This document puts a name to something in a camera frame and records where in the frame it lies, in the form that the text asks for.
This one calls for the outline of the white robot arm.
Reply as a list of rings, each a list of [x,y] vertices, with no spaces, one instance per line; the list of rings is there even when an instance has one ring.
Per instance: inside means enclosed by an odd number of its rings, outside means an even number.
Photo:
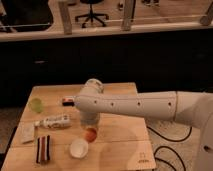
[[[100,113],[169,120],[200,130],[194,171],[213,171],[213,93],[167,91],[110,95],[89,79],[74,98],[81,121],[92,125]]]

